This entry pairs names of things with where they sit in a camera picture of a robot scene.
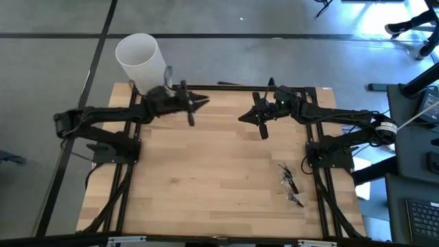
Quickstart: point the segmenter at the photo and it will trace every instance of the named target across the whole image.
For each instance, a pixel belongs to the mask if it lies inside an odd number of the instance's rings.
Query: desk
[[[389,85],[388,98],[390,117],[398,126],[414,116],[417,96],[409,99],[401,94],[398,85]],[[400,176],[439,183],[439,175],[431,173],[427,168],[427,153],[439,152],[439,147],[430,143],[435,138],[439,138],[439,134],[422,126],[406,126],[398,131],[395,151]]]
[[[411,244],[405,199],[438,201],[439,185],[387,174],[385,175],[385,186],[387,188],[392,241],[400,244]]]
[[[184,113],[142,125],[142,151],[134,166],[123,233],[137,235],[322,237],[313,176],[304,175],[306,128],[293,119],[267,123],[268,140],[258,128],[237,121],[253,105],[249,91],[194,91],[211,101],[189,127]],[[335,107],[331,89],[318,89],[318,103]],[[127,106],[129,84],[116,83],[109,106]],[[323,124],[324,133],[341,134],[340,125]],[[123,123],[105,123],[118,131]],[[286,200],[278,164],[296,177],[305,208]],[[365,234],[352,178],[332,169],[337,203],[356,230]],[[87,227],[108,200],[115,165],[90,177],[78,230]],[[118,206],[110,229],[115,228]],[[331,211],[327,207],[330,233]]]
[[[390,117],[398,126],[414,116],[418,96],[407,98],[401,94],[398,85],[388,86]],[[396,156],[353,172],[357,185],[382,178],[386,173],[439,183],[439,175],[428,170],[427,153],[439,152],[438,146],[430,141],[439,138],[439,134],[426,130],[422,126],[406,126],[398,131],[395,142]]]

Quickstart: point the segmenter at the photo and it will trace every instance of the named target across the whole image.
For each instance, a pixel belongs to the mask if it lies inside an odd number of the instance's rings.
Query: wooden tabletop
[[[129,84],[116,83],[109,106],[127,106]],[[189,127],[185,113],[155,119],[141,129],[142,151],[134,173],[123,232],[142,235],[235,237],[322,237],[313,176],[300,170],[305,156],[305,126],[291,118],[267,123],[262,141],[256,126],[239,116],[252,106],[250,91],[194,91],[210,97]],[[322,107],[335,107],[331,89],[318,88]],[[124,123],[105,123],[109,131]],[[341,134],[324,123],[324,133]],[[304,209],[288,201],[279,164],[286,164],[298,186]],[[87,227],[108,200],[114,164],[90,177],[78,230]],[[360,233],[364,226],[352,178],[332,169],[337,203]],[[111,229],[115,228],[115,207]],[[330,232],[333,221],[327,207]]]

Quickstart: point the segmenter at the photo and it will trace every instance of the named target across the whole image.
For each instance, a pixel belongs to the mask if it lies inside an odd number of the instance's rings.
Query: white plastic cup
[[[155,86],[164,85],[166,63],[154,37],[148,34],[129,35],[117,45],[116,59],[140,94],[146,95]]]

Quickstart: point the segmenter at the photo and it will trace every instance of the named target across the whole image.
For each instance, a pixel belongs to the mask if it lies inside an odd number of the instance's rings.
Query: metal bracket
[[[307,142],[305,149],[307,151],[308,164],[310,167],[316,168],[354,168],[352,153],[346,152],[340,148],[330,154],[319,152],[318,142]]]
[[[337,247],[335,242],[325,242],[325,241],[315,241],[315,240],[298,240],[298,245],[302,246],[313,246],[313,247]]]
[[[146,236],[109,237],[108,244],[146,242]]]
[[[86,144],[86,146],[95,153],[93,162],[136,164],[139,159],[142,140],[137,139],[137,142],[133,151],[125,154],[120,154],[120,152],[107,143],[97,142],[96,144]]]

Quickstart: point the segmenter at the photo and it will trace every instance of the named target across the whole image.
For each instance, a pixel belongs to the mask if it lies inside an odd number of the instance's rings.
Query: gray floor
[[[100,33],[110,0],[26,0],[0,2],[0,32]],[[405,3],[352,3],[334,0],[319,18],[322,4],[309,0],[120,1],[110,33],[290,33],[383,34],[383,25],[422,12]],[[410,32],[403,40],[419,36]],[[105,106],[114,82],[128,79],[115,60],[119,40],[107,40],[87,104]],[[349,40],[159,39],[174,81],[247,85],[332,87],[340,108],[388,109],[385,93],[367,92],[368,83],[406,83],[430,67],[415,61],[422,43]],[[26,156],[28,163],[0,165],[0,238],[27,237],[55,170],[60,140],[54,113],[74,108],[95,51],[95,39],[0,39],[0,150]],[[91,156],[85,141],[74,150]],[[359,157],[377,162],[389,152],[367,148]],[[72,233],[84,196],[90,163],[72,157],[48,233]],[[385,187],[372,183],[371,199],[361,201],[369,217],[388,220]]]

